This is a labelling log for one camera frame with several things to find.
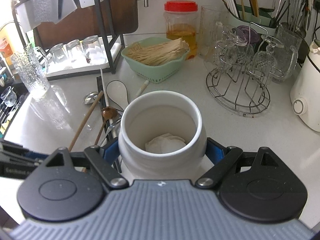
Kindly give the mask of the red lidded plastic jar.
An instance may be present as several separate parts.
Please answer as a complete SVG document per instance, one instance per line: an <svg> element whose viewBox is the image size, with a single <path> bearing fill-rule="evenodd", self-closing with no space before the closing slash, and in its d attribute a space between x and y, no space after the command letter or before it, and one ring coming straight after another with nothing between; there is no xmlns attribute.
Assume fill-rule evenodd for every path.
<svg viewBox="0 0 320 240"><path fill-rule="evenodd" d="M195 1L171 0L164 4L166 36L171 40L181 38L187 42L190 50L187 59L197 54L197 17L198 5Z"/></svg>

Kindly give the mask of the white ceramic utensil jar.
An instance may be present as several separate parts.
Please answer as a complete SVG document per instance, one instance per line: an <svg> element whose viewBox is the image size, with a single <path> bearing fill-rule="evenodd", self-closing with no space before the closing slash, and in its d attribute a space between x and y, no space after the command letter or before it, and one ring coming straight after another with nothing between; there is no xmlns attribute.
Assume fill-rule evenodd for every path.
<svg viewBox="0 0 320 240"><path fill-rule="evenodd" d="M187 96L150 92L125 109L120 155L135 179L195 179L207 146L201 112Z"/></svg>

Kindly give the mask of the white paper towel in jar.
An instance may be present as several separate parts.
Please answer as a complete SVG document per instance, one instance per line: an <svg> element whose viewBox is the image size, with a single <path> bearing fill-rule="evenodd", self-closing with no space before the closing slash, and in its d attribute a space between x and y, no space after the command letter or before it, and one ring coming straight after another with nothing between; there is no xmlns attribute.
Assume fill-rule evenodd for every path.
<svg viewBox="0 0 320 240"><path fill-rule="evenodd" d="M181 137L165 133L145 143L145 150L149 153L165 154L178 151L186 146Z"/></svg>

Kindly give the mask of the white ceramic spoon black rim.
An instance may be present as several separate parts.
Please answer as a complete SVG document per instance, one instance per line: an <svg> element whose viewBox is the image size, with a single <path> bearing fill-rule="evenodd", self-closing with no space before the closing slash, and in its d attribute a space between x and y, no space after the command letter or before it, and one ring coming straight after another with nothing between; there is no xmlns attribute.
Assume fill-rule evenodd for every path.
<svg viewBox="0 0 320 240"><path fill-rule="evenodd" d="M108 83L106 92L111 101L116 103L122 110L129 105L129 98L125 84L119 80Z"/></svg>

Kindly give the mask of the white electric kettle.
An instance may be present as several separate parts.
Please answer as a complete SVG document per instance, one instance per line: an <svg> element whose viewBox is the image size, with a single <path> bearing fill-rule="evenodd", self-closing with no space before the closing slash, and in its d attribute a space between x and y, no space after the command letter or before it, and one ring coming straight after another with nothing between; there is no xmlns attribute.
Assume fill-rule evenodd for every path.
<svg viewBox="0 0 320 240"><path fill-rule="evenodd" d="M290 99L295 115L312 130L320 130L319 40L309 46L309 53L291 89Z"/></svg>

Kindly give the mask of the long wooden stick utensil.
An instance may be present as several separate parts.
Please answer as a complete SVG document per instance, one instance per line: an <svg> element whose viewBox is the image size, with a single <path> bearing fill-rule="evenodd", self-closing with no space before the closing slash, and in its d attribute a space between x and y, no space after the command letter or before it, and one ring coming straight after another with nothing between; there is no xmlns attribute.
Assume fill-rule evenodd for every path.
<svg viewBox="0 0 320 240"><path fill-rule="evenodd" d="M73 149L81 131L83 130L85 124L87 123L89 117L91 116L92 112L94 111L96 105L98 104L98 102L100 101L100 99L103 97L104 93L103 91L100 91L100 93L98 94L98 97L96 98L96 100L92 103L91 107L89 108L88 112L86 113L85 117L83 118L81 124L78 127L78 130L73 138L73 140L71 141L70 145L69 145L69 152L71 152L71 150Z"/></svg>

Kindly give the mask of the upside down glass cup right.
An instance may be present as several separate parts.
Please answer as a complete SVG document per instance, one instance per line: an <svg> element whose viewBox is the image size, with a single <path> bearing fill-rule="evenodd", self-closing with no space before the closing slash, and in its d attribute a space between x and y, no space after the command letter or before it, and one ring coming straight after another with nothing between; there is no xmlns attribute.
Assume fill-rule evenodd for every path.
<svg viewBox="0 0 320 240"><path fill-rule="evenodd" d="M261 38L263 41L246 69L248 74L256 78L261 85L267 86L271 82L272 76L275 75L274 72L278 65L274 49L283 49L284 45L270 35L262 35Z"/></svg>

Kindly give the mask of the small wine glass in sink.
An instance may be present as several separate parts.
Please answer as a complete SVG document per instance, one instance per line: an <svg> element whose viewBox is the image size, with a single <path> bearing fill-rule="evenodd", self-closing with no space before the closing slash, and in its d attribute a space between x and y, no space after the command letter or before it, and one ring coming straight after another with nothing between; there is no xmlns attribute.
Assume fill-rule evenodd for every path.
<svg viewBox="0 0 320 240"><path fill-rule="evenodd" d="M17 95L11 86L7 87L1 94L1 99L7 107L12 107L17 101Z"/></svg>

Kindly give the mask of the tall clear glass cup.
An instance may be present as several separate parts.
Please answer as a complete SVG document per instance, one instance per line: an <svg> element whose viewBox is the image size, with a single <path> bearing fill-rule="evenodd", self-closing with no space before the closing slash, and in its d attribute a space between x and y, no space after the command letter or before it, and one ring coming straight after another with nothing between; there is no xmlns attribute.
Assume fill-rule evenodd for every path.
<svg viewBox="0 0 320 240"><path fill-rule="evenodd" d="M208 69L216 67L215 45L222 35L220 27L228 23L228 15L229 12L224 7L201 7L198 51Z"/></svg>

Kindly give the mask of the silver black handled utensil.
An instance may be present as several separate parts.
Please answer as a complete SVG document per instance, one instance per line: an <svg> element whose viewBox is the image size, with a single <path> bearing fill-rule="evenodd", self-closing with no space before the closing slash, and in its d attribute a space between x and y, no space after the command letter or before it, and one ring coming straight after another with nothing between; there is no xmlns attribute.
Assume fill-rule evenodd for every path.
<svg viewBox="0 0 320 240"><path fill-rule="evenodd" d="M106 130L106 132L105 132L105 136L104 136L104 137L99 141L99 143L98 143L99 146L102 145L103 141L107 138L108 134L109 134L110 132L112 132L112 131L115 129L115 127L116 127L118 124L120 124L120 122L121 122L121 118L117 119L116 121L114 121L112 124L110 124L110 125L108 126L108 128L107 128L107 130Z"/></svg>

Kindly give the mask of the copper spoon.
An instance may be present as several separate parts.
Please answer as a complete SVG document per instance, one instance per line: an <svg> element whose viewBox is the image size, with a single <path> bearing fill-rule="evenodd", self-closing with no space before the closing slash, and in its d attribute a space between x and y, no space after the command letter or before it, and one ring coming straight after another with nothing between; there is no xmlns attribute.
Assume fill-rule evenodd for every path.
<svg viewBox="0 0 320 240"><path fill-rule="evenodd" d="M110 119L115 118L115 117L118 115L118 111L117 111L115 108L108 106L108 107L105 107L105 108L103 108L103 109L101 110L101 115L102 115L102 117L103 117L103 124L102 124L102 126L100 127L99 133L98 133L98 135L97 135L97 137L96 137L96 140L95 140L95 142L94 142L95 145L98 144L98 141L99 141L99 139L100 139L100 137L101 137L101 134L102 134L102 132L103 132L103 129L104 129L104 127L105 127L106 122L107 122L108 120L110 120Z"/></svg>

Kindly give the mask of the green chopstick holder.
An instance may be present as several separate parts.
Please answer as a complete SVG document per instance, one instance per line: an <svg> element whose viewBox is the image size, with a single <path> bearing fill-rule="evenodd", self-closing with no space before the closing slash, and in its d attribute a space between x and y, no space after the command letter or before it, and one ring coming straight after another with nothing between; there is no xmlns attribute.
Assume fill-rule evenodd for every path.
<svg viewBox="0 0 320 240"><path fill-rule="evenodd" d="M255 27L255 31L262 33L260 28L264 28L270 35L276 34L276 28L279 25L279 20L284 16L288 7L284 7L285 3L281 6L280 11L274 16L271 13L273 8L261 8L259 7L258 0L249 0L249 6L244 5L244 1L240 0L240 4L236 3L236 0L221 0L228 13L228 22L235 27L248 26L250 23L255 23L258 26Z"/></svg>

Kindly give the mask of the black metal shelf rack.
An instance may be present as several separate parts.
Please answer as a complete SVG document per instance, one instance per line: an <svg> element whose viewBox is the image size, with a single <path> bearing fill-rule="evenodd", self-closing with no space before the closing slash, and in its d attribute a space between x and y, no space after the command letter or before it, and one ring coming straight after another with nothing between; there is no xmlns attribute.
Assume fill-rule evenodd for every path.
<svg viewBox="0 0 320 240"><path fill-rule="evenodd" d="M26 39L23 37L23 33L26 33L27 31L22 27L22 23L17 19L17 9L29 1L31 0L18 0L16 2L14 0L11 1L11 9L14 22L18 34L20 36L20 40L24 46L26 45ZM57 0L57 6L61 7L63 1L64 0ZM117 41L118 38L120 38L120 43L122 47L121 51L124 49L125 45L123 33L118 32L115 28L115 21L112 18L112 7L110 0L104 0L102 2L99 2L98 4L94 4L92 7L90 7L90 12L91 16L86 17L86 9L76 8L76 10L70 14L71 16L77 19L75 23L79 23L80 20L82 20L83 23L90 23L90 25L87 28L85 28L81 34L76 35L75 38L86 38L93 34L100 36L103 39L106 57L111 68L111 71L107 73L115 74L117 64L121 58L121 55L119 58L116 59L116 68L114 68L114 63L111 55L111 47Z"/></svg>

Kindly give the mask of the white tray under tumblers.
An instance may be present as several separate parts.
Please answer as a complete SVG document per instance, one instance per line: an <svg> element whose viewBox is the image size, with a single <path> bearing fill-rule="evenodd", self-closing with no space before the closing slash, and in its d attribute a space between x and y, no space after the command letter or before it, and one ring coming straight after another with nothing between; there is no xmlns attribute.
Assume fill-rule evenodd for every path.
<svg viewBox="0 0 320 240"><path fill-rule="evenodd" d="M99 42L102 47L103 55L106 57L106 52L101 37L99 38ZM116 68L116 59L120 57L121 49L122 47L120 43L120 38L118 38L117 41L111 47L111 55L114 63L114 68ZM63 63L62 66L60 66L59 64L51 63L48 67L47 78L49 80L57 80L64 79L67 77L97 74L100 73L100 69L102 69L104 73L111 71L108 59L106 59L106 62L103 64L87 63L85 59L76 60L75 62L70 64L70 66L65 67Z"/></svg>

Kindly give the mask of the brown wooden cutting board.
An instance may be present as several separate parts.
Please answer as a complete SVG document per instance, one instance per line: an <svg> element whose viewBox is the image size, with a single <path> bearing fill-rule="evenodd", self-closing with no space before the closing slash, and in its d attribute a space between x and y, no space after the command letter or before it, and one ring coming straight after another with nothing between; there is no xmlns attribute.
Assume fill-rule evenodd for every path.
<svg viewBox="0 0 320 240"><path fill-rule="evenodd" d="M130 34L138 29L137 0L104 0L100 2L103 22L107 35L111 35L107 15L107 2L110 3L113 30L116 35ZM57 24L41 23L34 35L35 44L44 49L52 48L59 43L68 42L92 35L100 35L98 18L94 6L78 8Z"/></svg>

